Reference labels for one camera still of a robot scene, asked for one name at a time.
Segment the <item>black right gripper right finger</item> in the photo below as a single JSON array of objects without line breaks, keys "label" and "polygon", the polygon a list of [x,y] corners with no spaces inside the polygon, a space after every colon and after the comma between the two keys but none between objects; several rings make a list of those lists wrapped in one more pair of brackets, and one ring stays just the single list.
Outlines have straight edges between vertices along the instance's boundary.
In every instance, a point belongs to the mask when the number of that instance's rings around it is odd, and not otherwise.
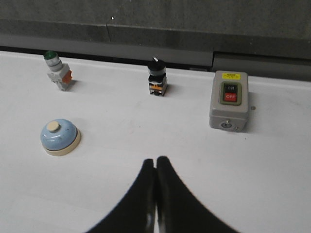
[{"label": "black right gripper right finger", "polygon": [[158,223],[161,233],[235,233],[188,190],[168,157],[157,159]]}]

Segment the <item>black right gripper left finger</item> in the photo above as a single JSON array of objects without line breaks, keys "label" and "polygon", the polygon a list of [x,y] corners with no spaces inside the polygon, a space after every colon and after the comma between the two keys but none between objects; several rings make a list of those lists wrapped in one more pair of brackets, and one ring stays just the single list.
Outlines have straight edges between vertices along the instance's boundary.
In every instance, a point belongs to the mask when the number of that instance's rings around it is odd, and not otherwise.
[{"label": "black right gripper left finger", "polygon": [[89,233],[152,233],[155,224],[156,171],[152,159],[144,160],[130,189],[114,209]]}]

